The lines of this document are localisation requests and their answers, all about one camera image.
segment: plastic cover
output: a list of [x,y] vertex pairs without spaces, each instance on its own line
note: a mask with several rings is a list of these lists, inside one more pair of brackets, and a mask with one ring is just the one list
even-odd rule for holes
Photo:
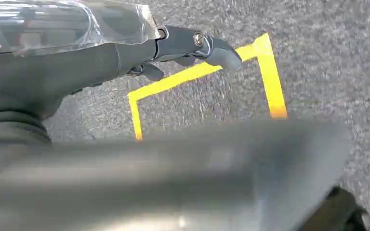
[[0,52],[45,55],[140,44],[159,33],[147,5],[112,0],[0,0]]

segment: yellow floor marking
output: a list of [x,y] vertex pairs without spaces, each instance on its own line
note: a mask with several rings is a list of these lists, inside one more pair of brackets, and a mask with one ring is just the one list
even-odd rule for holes
[[[236,52],[242,58],[242,61],[247,61],[255,57],[258,58],[270,115],[272,118],[286,118],[286,106],[284,104],[283,92],[281,89],[280,79],[278,77],[276,61],[274,59],[269,34],[263,34],[250,45],[237,48]],[[128,98],[136,138],[138,140],[142,140],[143,138],[140,114],[138,112],[137,105],[138,100],[171,89],[179,84],[212,74],[221,69],[222,68],[220,66],[211,66],[207,63],[201,63],[172,76],[166,77],[158,82],[154,82],[131,91],[128,94]]]

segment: gray carpet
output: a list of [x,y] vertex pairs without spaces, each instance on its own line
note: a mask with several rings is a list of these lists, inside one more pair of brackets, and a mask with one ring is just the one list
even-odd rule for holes
[[[268,32],[290,116],[342,121],[353,148],[342,185],[370,211],[370,0],[144,0],[159,24],[209,31],[238,47]],[[182,68],[161,66],[167,74]],[[46,121],[55,141],[133,136],[124,77],[65,99]],[[268,115],[257,60],[139,102],[144,136]]]

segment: blurred gray object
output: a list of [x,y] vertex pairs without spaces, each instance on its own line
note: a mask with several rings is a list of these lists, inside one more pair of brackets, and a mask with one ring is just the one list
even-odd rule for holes
[[0,169],[0,231],[290,231],[348,143],[335,125],[258,120],[19,152]]

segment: screw head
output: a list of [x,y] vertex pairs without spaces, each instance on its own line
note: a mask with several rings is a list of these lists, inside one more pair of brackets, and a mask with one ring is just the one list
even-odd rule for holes
[[201,47],[203,46],[203,34],[200,31],[195,32],[194,34],[195,45]]

